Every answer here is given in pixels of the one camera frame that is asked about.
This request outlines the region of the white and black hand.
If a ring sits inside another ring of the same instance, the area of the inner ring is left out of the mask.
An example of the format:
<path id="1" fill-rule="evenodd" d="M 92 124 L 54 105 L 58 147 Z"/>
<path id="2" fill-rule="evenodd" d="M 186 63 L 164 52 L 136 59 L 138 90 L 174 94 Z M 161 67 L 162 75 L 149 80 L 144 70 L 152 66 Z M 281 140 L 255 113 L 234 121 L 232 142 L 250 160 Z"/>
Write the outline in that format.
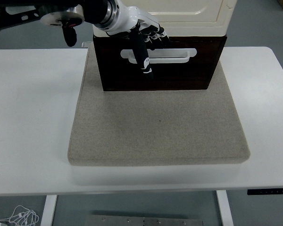
<path id="1" fill-rule="evenodd" d="M 120 0 L 108 0 L 106 15 L 95 27 L 109 37 L 128 39 L 137 65 L 148 80 L 153 80 L 147 49 L 171 46 L 169 37 L 155 16 L 137 6 L 125 6 Z"/>

